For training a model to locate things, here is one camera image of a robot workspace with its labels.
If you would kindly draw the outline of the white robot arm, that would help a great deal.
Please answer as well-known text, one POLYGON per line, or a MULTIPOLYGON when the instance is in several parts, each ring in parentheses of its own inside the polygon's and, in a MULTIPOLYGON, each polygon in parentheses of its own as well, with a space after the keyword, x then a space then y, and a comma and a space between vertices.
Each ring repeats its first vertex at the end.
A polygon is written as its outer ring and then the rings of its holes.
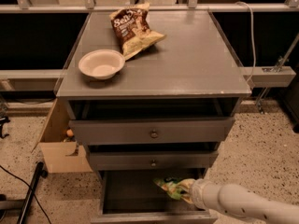
POLYGON ((205 179, 184 179, 178 185, 198 208, 245 220, 255 218, 267 224, 299 224, 299 207, 272 201, 237 184, 217 185, 205 179))

